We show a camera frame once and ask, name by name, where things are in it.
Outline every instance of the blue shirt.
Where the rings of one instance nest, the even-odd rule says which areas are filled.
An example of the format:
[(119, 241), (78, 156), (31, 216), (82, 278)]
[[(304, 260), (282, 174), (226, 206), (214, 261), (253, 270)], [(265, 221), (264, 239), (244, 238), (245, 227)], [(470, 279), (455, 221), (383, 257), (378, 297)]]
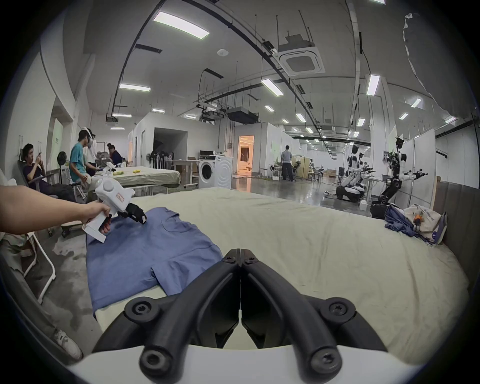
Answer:
[(95, 312), (160, 285), (182, 292), (222, 260), (222, 252), (196, 225), (166, 208), (146, 213), (147, 222), (115, 217), (104, 243), (87, 235), (88, 289)]
[[(84, 165), (84, 146), (80, 143), (77, 143), (73, 146), (72, 152), (70, 153), (70, 163), (75, 163), (75, 166), (81, 174), (84, 175), (85, 173), (87, 173)], [(72, 171), (71, 168), (70, 176), (72, 177), (72, 181), (74, 183), (80, 180), (80, 178), (77, 176), (76, 173)]]

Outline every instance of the doorway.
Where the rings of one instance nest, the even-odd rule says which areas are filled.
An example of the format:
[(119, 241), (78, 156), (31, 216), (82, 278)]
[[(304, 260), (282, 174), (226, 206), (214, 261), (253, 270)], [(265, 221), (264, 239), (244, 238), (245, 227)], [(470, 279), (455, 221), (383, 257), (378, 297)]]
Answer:
[(243, 176), (252, 175), (253, 139), (254, 139), (254, 136), (239, 137), (239, 151), (238, 151), (238, 162), (237, 162), (238, 175), (243, 175)]

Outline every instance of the man in purple shirt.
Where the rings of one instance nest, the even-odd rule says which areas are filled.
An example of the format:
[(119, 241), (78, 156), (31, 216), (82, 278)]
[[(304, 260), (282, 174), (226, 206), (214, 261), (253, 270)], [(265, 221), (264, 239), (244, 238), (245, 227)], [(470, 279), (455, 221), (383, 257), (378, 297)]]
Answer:
[[(30, 181), (39, 176), (45, 176), (45, 168), (43, 168), (43, 161), (40, 157), (40, 154), (35, 159), (35, 163), (33, 162), (33, 145), (27, 144), (23, 148), (22, 156), (27, 163), (24, 167), (24, 175), (25, 178)], [(57, 195), (59, 199), (68, 200), (71, 202), (76, 203), (75, 194), (73, 193), (73, 188), (70, 185), (65, 184), (48, 184), (44, 179), (38, 181), (40, 192), (44, 193), (45, 195)], [(29, 184), (29, 187), (32, 189), (36, 189), (35, 183)]]

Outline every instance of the washing machine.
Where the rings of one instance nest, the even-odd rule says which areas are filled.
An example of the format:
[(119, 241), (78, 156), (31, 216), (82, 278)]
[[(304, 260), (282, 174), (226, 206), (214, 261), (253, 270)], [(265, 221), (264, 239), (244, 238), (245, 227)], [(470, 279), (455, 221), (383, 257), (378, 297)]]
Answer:
[(198, 188), (231, 188), (233, 157), (215, 156), (215, 159), (200, 160)]

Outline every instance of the man in gray shirt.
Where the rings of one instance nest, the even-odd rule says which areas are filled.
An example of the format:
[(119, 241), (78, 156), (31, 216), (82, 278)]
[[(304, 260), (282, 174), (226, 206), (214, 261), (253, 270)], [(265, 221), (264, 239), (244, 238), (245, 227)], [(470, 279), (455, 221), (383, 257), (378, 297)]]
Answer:
[(282, 152), (280, 156), (280, 161), (282, 163), (282, 177), (283, 180), (287, 179), (287, 172), (288, 178), (290, 181), (293, 181), (293, 172), (292, 172), (292, 153), (289, 151), (290, 147), (287, 145), (285, 146), (285, 151)]

